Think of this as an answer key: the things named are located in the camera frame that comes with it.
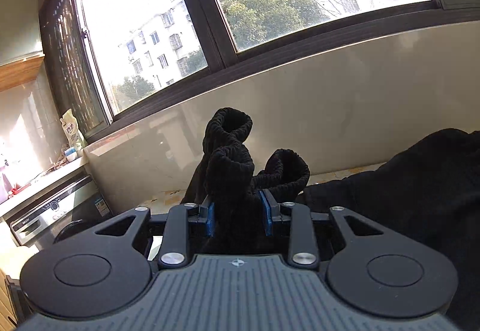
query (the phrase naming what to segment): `red object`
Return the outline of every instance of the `red object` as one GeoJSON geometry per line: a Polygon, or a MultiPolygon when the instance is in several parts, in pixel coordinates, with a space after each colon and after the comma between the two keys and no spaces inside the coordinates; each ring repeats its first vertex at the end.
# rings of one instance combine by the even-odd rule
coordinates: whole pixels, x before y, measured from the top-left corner
{"type": "Polygon", "coordinates": [[[13,195],[19,194],[21,191],[27,189],[28,186],[30,186],[30,185],[31,185],[31,183],[29,182],[29,183],[27,183],[26,185],[23,185],[22,187],[19,187],[19,188],[17,188],[17,189],[13,188],[13,189],[11,190],[11,192],[12,192],[13,195]]]}

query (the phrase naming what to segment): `sticker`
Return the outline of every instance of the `sticker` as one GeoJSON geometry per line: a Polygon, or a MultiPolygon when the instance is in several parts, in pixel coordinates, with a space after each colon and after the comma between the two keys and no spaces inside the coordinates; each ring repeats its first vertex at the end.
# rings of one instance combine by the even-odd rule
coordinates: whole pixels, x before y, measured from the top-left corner
{"type": "Polygon", "coordinates": [[[110,213],[110,209],[108,208],[107,203],[105,202],[104,199],[100,199],[96,201],[95,206],[97,207],[102,217],[110,213]]]}

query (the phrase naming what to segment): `tile wall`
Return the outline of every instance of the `tile wall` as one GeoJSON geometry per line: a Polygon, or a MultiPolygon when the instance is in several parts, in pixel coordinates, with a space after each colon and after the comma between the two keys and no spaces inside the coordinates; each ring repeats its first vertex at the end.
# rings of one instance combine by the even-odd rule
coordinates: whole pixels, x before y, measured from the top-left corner
{"type": "Polygon", "coordinates": [[[42,65],[36,80],[0,92],[0,154],[26,182],[55,163],[67,139],[42,65]]]}

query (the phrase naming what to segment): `dishwasher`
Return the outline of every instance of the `dishwasher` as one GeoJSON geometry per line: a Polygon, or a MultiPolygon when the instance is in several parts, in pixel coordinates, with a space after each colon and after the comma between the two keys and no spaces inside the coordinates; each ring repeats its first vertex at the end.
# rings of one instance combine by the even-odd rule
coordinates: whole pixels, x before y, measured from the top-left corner
{"type": "Polygon", "coordinates": [[[112,216],[93,178],[80,173],[6,222],[18,245],[42,250],[112,216]]]}

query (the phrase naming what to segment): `ribbed surface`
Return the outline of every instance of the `ribbed surface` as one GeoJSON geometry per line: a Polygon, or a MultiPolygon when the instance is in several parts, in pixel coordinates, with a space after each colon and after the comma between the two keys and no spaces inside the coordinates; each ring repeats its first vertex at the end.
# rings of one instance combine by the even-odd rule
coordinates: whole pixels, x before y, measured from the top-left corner
{"type": "Polygon", "coordinates": [[[182,270],[158,275],[145,296],[99,320],[60,321],[41,315],[21,331],[446,331],[439,315],[415,321],[363,316],[337,301],[316,274],[278,256],[198,256],[182,270]]]}

